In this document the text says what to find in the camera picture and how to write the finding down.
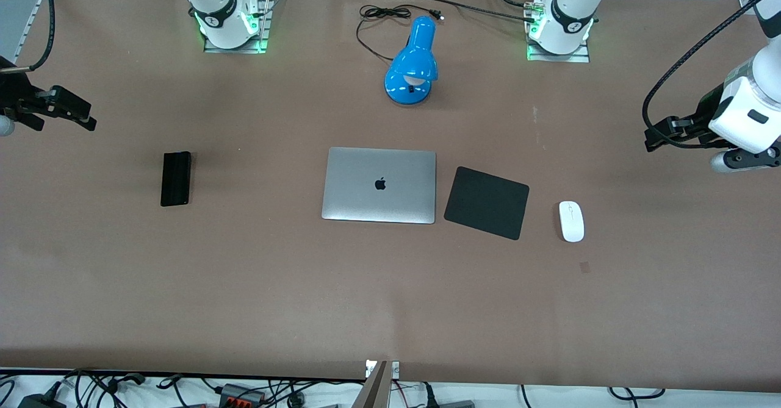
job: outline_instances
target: brown table surface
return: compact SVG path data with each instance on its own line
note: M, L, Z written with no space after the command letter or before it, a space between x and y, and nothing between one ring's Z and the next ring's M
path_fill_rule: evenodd
M355 41L360 5L402 2L447 17L415 107ZM287 0L254 56L201 53L186 0L56 4L30 77L88 99L98 130L0 141L3 365L361 378L389 358L408 381L781 389L780 174L642 146L648 89L736 0L605 0L589 64L528 62L519 23L426 0ZM362 33L387 55L407 35ZM653 119L691 113L764 43L737 21ZM436 151L436 224L322 220L332 146ZM178 150L197 155L192 203L161 208ZM457 166L531 187L519 241L444 221Z

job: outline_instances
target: black mouse pad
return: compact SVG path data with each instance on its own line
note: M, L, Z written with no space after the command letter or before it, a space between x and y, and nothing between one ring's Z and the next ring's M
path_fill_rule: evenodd
M446 221L518 240L529 186L466 167L455 171Z

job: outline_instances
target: desk lamp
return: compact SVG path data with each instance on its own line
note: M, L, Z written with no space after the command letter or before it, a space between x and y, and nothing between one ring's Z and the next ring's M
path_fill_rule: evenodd
M396 55L385 74L385 92L394 102L414 105L429 96L432 81L439 77L437 60L431 52L436 30L429 16L412 22L407 46Z

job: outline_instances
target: laptop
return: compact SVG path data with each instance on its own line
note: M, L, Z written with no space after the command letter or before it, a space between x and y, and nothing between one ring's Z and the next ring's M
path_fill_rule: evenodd
M437 154L422 150L332 147L323 219L433 224Z

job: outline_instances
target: white wireless mouse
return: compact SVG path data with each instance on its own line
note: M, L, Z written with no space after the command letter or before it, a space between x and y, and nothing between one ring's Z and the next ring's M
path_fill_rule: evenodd
M561 221L561 235L567 242L580 242L586 235L583 225L583 211L574 201L564 201L558 205L558 218Z

